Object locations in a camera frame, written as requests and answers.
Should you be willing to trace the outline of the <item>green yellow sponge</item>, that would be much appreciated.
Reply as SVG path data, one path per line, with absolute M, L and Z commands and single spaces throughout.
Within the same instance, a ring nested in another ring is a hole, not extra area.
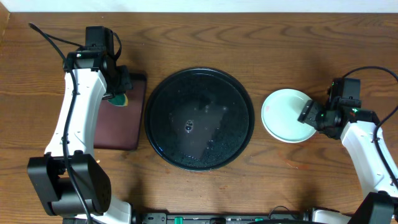
M 128 105 L 128 98 L 125 93 L 116 95 L 108 100 L 114 106 L 125 107 Z

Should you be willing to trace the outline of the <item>mint plate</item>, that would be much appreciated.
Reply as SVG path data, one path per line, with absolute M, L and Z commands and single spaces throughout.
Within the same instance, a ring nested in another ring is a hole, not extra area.
M 268 133 L 286 143 L 299 143 L 308 140 L 315 133 L 315 129 L 308 125 L 300 125 L 300 126 L 266 126 L 266 130 Z
M 294 89 L 281 89 L 271 93 L 261 109 L 264 127 L 305 125 L 299 122 L 298 118 L 308 100 L 309 96 Z

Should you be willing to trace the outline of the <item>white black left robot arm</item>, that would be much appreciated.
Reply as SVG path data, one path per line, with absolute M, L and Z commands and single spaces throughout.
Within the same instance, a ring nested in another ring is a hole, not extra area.
M 132 223 L 131 204 L 112 195 L 94 155 L 101 101 L 110 93 L 109 83 L 128 72 L 105 52 L 89 50 L 70 52 L 64 69 L 57 127 L 43 156 L 29 159 L 29 179 L 45 212 L 65 223 Z

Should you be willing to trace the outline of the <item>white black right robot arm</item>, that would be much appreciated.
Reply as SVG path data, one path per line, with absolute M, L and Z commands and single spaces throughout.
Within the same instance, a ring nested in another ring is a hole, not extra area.
M 397 166 L 384 142 L 375 112 L 349 106 L 327 108 L 308 100 L 298 121 L 337 139 L 348 151 L 364 200 L 352 216 L 313 209 L 313 223 L 390 223 L 397 217 Z

